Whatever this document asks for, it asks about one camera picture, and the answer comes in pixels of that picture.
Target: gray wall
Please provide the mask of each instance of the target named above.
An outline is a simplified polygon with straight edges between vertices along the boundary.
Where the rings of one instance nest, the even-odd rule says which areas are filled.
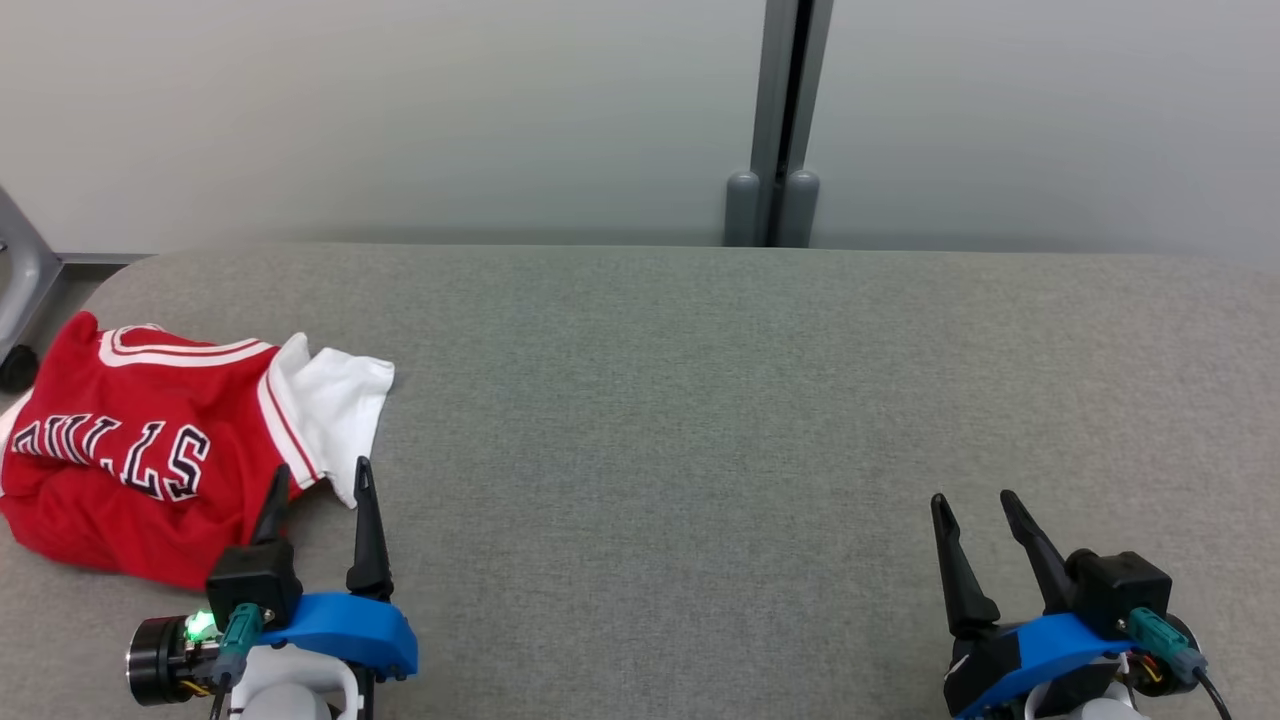
[[[61,252],[716,245],[763,20],[764,0],[5,0],[0,184]]]
[[[836,0],[818,247],[1280,264],[1274,0]]]

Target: red jersey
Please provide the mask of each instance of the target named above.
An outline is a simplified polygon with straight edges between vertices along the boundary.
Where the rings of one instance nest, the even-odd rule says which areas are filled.
[[[81,313],[0,418],[0,511],[54,560],[201,589],[248,542],[282,462],[291,500],[326,478],[353,506],[343,480],[392,374],[332,350],[312,360],[301,333],[209,345],[157,325],[104,332]]]

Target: white sleeve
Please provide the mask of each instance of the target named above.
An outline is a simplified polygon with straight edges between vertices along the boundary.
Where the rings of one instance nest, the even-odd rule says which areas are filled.
[[[294,334],[268,369],[280,410],[298,434],[315,473],[356,507],[356,459],[369,456],[396,365],[326,347],[310,357],[307,338]]]
[[[27,405],[28,400],[31,400],[31,392],[32,391],[28,389],[22,393],[22,397],[14,401],[14,404],[4,411],[4,415],[0,415],[0,469],[3,469],[4,454],[9,448],[9,436],[13,434],[13,425],[18,421],[18,413],[22,413],[23,406]],[[0,497],[4,497],[3,478],[4,473],[0,473]]]

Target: gray table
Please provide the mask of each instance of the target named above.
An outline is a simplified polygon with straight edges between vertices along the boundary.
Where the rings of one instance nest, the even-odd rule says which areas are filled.
[[[284,246],[163,256],[104,324],[394,360],[375,443],[425,673],[383,717],[942,719],[945,491],[1006,619],[997,492],[1174,578],[1236,717],[1280,705],[1280,282],[1188,259]],[[293,514],[310,589],[353,515]],[[138,620],[197,598],[0,539],[5,717],[142,711]],[[1202,694],[1148,701],[1210,717]]]

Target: blue plastic part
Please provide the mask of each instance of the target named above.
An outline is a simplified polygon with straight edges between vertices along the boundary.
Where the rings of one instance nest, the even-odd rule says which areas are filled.
[[[307,593],[293,623],[259,644],[289,644],[372,667],[387,678],[417,674],[417,637],[390,603],[344,593]]]
[[[957,719],[982,717],[984,707],[997,707],[1019,698],[1036,685],[1061,678],[1105,653],[1125,652],[1134,647],[1129,639],[1100,638],[1070,612],[1037,618],[1011,633],[1018,635],[1021,667],[1001,678],[956,715]]]

